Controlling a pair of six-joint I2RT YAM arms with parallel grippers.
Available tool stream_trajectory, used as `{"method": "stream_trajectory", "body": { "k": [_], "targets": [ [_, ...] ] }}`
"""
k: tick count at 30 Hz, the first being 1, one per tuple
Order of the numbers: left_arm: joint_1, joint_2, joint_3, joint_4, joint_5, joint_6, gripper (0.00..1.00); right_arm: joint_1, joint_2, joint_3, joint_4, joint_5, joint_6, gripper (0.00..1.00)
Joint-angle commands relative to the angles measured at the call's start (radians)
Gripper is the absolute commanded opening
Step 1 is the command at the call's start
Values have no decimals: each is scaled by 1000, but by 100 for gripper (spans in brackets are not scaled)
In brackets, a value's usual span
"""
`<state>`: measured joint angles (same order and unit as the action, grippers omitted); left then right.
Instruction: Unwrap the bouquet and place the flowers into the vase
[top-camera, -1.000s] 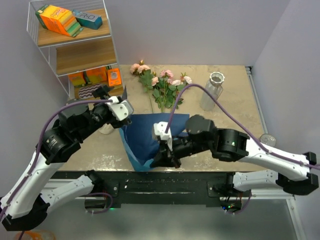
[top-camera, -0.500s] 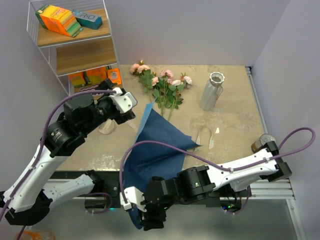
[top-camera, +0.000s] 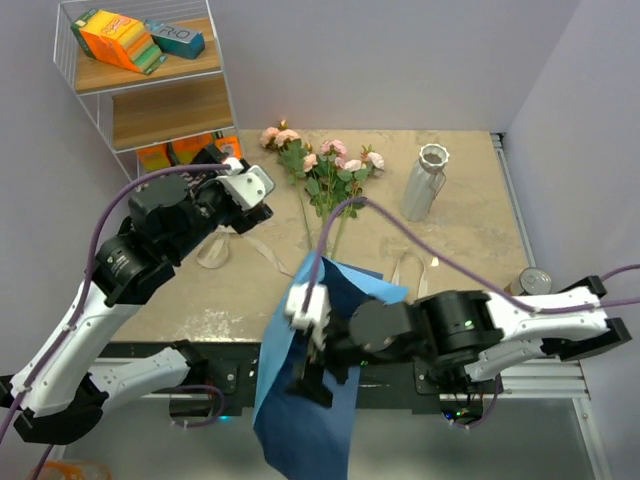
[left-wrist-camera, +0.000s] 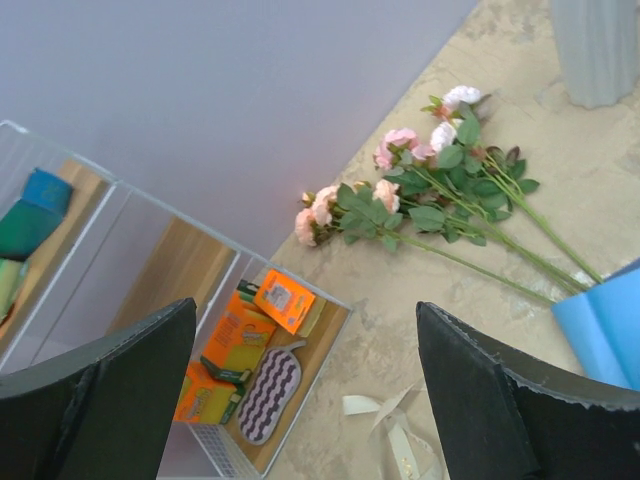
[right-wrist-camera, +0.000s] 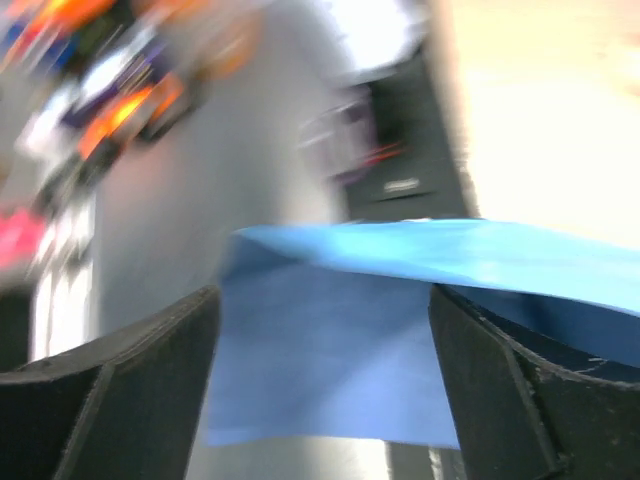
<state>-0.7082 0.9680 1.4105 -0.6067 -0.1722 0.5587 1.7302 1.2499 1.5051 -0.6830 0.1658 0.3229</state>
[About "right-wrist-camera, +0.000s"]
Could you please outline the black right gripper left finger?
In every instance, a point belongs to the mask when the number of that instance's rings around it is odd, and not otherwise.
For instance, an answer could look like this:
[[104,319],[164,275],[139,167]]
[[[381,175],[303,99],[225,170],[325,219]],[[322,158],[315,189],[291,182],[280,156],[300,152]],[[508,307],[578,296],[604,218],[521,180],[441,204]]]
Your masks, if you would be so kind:
[[209,286],[2,373],[2,478],[185,478],[219,332]]

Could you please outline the blue wrapping paper sheet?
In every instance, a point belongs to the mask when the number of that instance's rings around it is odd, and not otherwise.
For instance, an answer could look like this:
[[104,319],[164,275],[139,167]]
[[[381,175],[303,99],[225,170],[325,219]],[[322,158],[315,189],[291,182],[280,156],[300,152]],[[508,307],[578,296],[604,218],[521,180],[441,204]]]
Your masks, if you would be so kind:
[[636,250],[482,219],[245,228],[221,279],[209,444],[456,446],[429,324],[435,283],[593,361],[639,363]]

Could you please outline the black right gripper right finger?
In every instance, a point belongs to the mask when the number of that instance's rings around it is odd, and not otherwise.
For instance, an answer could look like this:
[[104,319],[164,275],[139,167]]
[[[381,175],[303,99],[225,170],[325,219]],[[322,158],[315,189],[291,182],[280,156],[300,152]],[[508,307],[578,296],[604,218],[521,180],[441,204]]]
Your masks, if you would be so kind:
[[639,370],[519,326],[452,288],[429,318],[470,479],[636,479]]

